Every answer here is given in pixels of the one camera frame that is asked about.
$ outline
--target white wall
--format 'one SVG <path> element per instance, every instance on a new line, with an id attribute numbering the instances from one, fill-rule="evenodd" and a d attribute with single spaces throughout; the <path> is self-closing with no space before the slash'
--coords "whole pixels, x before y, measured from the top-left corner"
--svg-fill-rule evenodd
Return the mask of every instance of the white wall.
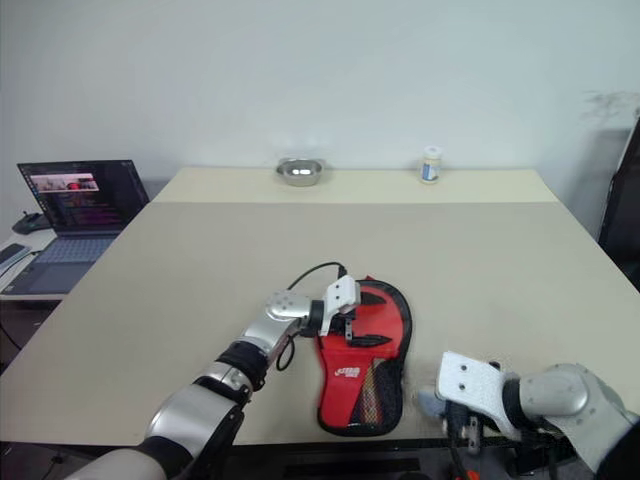
<path id="1" fill-rule="evenodd" d="M 536 166 L 594 232 L 640 103 L 620 93 L 640 90 L 638 0 L 2 0 L 1 13 L 11 218 L 34 208 L 16 162 L 133 158 L 147 178 L 296 153 L 402 168 L 435 143 L 451 167 Z"/>

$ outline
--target stainless steel bowl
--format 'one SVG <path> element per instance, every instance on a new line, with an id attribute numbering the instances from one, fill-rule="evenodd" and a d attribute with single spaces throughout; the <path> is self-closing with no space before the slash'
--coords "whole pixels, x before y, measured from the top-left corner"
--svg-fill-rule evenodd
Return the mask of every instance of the stainless steel bowl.
<path id="1" fill-rule="evenodd" d="M 277 174 L 294 187 L 310 187 L 320 180 L 322 161 L 313 158 L 283 158 L 280 160 Z"/>

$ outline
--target bottle label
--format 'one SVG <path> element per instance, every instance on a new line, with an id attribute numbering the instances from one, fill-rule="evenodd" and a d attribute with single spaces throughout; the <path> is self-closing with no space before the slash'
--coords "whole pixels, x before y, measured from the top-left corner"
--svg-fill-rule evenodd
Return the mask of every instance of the bottle label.
<path id="1" fill-rule="evenodd" d="M 438 178 L 438 167 L 433 165 L 428 165 L 426 163 L 422 164 L 422 180 L 426 182 L 433 182 Z"/>

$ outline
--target white bottle cap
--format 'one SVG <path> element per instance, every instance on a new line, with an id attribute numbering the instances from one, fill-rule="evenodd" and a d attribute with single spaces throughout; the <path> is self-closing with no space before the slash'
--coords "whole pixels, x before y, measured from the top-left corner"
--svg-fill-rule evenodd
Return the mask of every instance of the white bottle cap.
<path id="1" fill-rule="evenodd" d="M 440 160 L 442 158 L 442 149 L 436 146 L 425 147 L 423 154 L 429 160 Z"/>

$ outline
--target laptop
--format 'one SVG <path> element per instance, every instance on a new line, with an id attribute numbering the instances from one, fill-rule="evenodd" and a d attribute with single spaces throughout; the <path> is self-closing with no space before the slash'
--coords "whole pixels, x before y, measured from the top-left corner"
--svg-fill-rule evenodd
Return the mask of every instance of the laptop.
<path id="1" fill-rule="evenodd" d="M 149 202 L 131 160 L 20 163 L 18 169 L 57 238 L 3 295 L 69 293 Z"/>

